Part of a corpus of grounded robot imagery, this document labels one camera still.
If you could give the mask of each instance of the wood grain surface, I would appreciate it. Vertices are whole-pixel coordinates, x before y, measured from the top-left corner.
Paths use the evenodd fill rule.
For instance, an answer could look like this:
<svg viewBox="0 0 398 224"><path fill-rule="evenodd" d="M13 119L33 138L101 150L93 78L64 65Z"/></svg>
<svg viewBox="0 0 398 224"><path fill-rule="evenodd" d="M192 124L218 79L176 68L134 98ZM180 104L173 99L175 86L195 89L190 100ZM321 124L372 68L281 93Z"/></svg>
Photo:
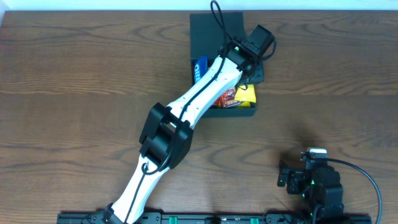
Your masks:
<svg viewBox="0 0 398 224"><path fill-rule="evenodd" d="M55 223L118 199L150 108L187 91L190 12L8 11L0 28L0 223ZM251 11L279 46L250 118L203 119L192 149L147 203L165 212L262 213L302 204L276 186L278 161L308 146L379 184L398 220L398 12ZM347 212L377 214L357 171Z"/></svg>

